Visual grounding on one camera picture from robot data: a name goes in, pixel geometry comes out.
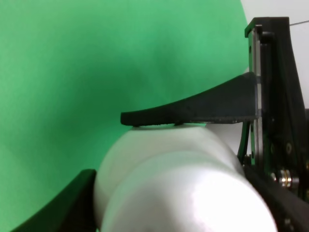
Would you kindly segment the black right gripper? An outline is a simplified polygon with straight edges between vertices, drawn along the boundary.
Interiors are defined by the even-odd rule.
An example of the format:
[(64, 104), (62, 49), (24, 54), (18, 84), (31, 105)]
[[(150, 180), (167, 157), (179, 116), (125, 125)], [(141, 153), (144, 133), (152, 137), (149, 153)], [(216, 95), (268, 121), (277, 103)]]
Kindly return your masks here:
[(245, 121), (237, 154), (240, 163), (271, 176), (306, 201), (309, 198), (309, 111), (304, 105), (297, 73), (290, 20), (255, 17), (246, 27), (245, 37), (249, 41), (251, 72), (176, 102), (121, 113), (120, 122), (139, 127)]

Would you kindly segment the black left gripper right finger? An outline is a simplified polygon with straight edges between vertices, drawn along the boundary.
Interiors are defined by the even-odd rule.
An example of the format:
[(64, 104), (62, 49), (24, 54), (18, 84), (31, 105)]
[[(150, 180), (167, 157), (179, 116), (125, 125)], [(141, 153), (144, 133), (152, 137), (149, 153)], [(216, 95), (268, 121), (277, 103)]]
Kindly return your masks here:
[(243, 167), (246, 179), (270, 209), (280, 232), (308, 232), (309, 204), (256, 169)]

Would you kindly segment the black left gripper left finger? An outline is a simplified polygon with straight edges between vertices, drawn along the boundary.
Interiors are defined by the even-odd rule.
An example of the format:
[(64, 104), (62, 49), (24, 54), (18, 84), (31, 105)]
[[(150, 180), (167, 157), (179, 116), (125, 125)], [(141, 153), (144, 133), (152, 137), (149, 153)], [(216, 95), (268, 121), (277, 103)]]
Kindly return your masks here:
[(93, 189), (96, 170), (81, 171), (41, 210), (14, 232), (95, 232)]

